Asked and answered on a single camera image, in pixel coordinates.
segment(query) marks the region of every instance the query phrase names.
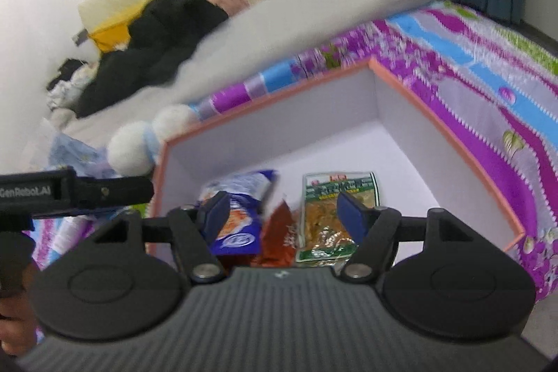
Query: stuffed toy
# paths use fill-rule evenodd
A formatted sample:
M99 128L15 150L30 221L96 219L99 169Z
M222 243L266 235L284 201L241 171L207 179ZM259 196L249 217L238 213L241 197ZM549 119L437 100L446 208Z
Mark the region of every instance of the stuffed toy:
M189 106L171 105L162 109L151 123L124 125L107 146L108 162L124 177L149 174L158 164L163 143L187 132L197 122L197 114Z

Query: black cloth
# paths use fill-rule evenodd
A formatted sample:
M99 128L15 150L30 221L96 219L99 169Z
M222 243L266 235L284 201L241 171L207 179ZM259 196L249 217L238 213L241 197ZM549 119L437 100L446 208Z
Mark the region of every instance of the black cloth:
M58 69L58 76L46 85L47 91L51 91L60 81L69 81L78 68L87 65L86 61L78 59L66 59L66 61Z
M172 81L200 40L228 17L207 0L152 0L128 27L128 49L101 58L95 80L77 102L76 117L94 114L143 87Z

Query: blue snack bag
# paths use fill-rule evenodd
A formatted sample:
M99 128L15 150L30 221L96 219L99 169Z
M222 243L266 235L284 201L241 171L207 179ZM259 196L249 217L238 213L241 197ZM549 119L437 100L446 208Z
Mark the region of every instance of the blue snack bag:
M274 170L258 170L235 174L205 187L200 203L219 191L231 197L231 212L217 240L210 246L214 255L259 254L262 221L259 206L275 180Z

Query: human hand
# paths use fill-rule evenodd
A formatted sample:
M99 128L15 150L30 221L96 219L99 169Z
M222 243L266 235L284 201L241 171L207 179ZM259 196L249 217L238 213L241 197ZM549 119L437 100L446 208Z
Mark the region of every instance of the human hand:
M0 299L0 341L2 350L8 355L21 356L37 343L37 322L31 309L27 289L37 273L37 264L32 261L23 271L24 291Z

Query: open cardboard box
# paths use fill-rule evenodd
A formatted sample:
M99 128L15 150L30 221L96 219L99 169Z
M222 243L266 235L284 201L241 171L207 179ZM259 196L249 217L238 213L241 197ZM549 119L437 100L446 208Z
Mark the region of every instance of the open cardboard box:
M168 142L153 216L195 203L235 172L276 169L267 211L302 201L307 173L373 171L380 203L404 215L444 207L502 250L525 231L475 158L376 61L334 70L257 99ZM401 244L399 261L422 244Z

